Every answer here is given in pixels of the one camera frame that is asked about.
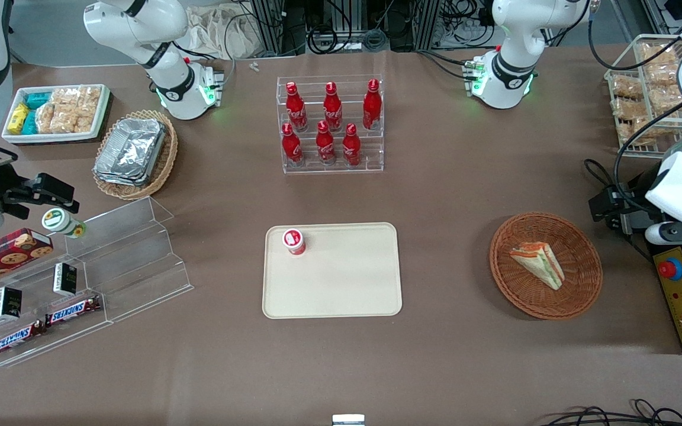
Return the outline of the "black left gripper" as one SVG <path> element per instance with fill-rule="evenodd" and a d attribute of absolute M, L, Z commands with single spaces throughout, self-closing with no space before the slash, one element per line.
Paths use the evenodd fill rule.
<path fill-rule="evenodd" d="M 628 181 L 620 178 L 619 165 L 613 168 L 615 185 L 604 187 L 600 192 L 600 198 L 589 199 L 589 211 L 593 222 L 605 221 L 610 215 L 616 213 L 616 208 L 655 208 L 652 202 L 646 198 L 646 193 L 652 189 L 661 163 L 655 163 L 644 172 L 638 173 Z"/>

